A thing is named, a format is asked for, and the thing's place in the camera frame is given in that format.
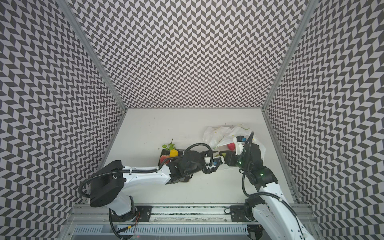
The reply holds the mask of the yellow fake pear with leaves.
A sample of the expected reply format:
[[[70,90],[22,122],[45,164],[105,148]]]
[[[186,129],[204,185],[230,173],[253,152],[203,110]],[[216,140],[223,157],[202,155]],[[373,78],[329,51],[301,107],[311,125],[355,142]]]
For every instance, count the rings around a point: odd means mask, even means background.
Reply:
[[[167,145],[162,145],[162,148],[169,151],[170,158],[179,156],[179,152],[176,150],[173,140],[171,140],[171,142]]]

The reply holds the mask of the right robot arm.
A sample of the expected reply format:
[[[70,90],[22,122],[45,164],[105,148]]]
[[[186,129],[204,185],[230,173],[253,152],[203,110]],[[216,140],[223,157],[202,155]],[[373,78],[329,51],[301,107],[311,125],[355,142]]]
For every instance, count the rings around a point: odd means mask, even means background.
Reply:
[[[262,151],[253,136],[254,133],[247,139],[234,137],[234,150],[220,152],[226,165],[242,172],[246,218],[259,223],[272,240],[313,240],[287,202],[277,177],[264,165]]]

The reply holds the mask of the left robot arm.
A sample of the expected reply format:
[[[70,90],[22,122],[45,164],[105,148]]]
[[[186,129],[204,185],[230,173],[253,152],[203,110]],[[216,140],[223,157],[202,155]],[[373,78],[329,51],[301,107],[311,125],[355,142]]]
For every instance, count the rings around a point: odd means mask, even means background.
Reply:
[[[194,174],[211,174],[224,164],[225,155],[204,143],[193,144],[176,157],[164,159],[157,167],[134,168],[113,161],[80,183],[78,193],[90,199],[93,208],[108,207],[116,216],[135,215],[132,196],[123,193],[129,187],[187,183]]]

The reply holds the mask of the red fake strawberry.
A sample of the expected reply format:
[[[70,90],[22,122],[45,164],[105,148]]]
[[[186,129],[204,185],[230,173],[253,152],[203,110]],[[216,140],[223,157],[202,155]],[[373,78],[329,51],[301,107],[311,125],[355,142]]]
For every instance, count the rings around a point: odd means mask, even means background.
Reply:
[[[170,157],[169,155],[161,155],[161,157],[160,157],[160,164],[162,164],[169,157]]]

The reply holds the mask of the white plastic bag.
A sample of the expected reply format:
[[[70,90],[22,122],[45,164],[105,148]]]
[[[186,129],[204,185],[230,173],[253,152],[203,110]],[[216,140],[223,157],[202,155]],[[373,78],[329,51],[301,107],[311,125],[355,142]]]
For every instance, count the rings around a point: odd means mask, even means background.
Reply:
[[[203,133],[203,143],[209,145],[214,151],[229,151],[227,144],[234,143],[235,137],[244,136],[248,140],[252,132],[250,128],[245,128],[244,125],[208,127]]]

